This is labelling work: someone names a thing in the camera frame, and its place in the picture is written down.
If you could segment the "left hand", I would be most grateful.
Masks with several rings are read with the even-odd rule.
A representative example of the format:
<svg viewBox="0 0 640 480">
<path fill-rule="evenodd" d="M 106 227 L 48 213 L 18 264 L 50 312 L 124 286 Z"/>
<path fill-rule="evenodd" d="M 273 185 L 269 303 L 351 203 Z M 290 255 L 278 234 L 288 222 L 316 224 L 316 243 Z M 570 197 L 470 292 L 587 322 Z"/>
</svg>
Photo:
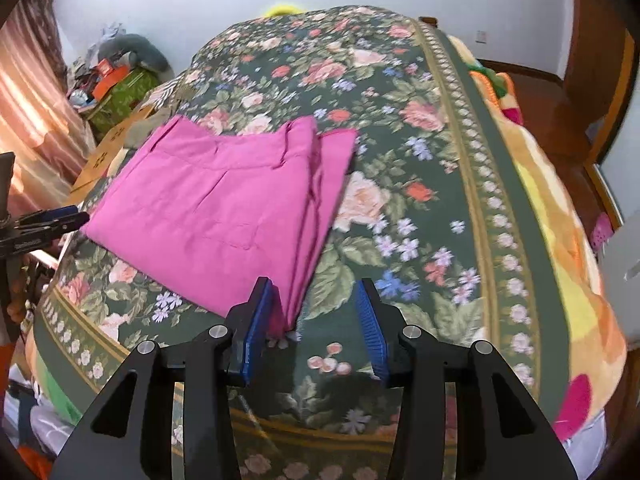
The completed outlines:
<svg viewBox="0 0 640 480">
<path fill-rule="evenodd" d="M 24 256 L 20 263 L 15 263 L 12 266 L 13 270 L 17 270 L 17 274 L 10 283 L 11 302 L 6 308 L 6 312 L 15 324 L 21 324 L 26 316 L 28 270 L 31 264 L 32 258 Z"/>
</svg>

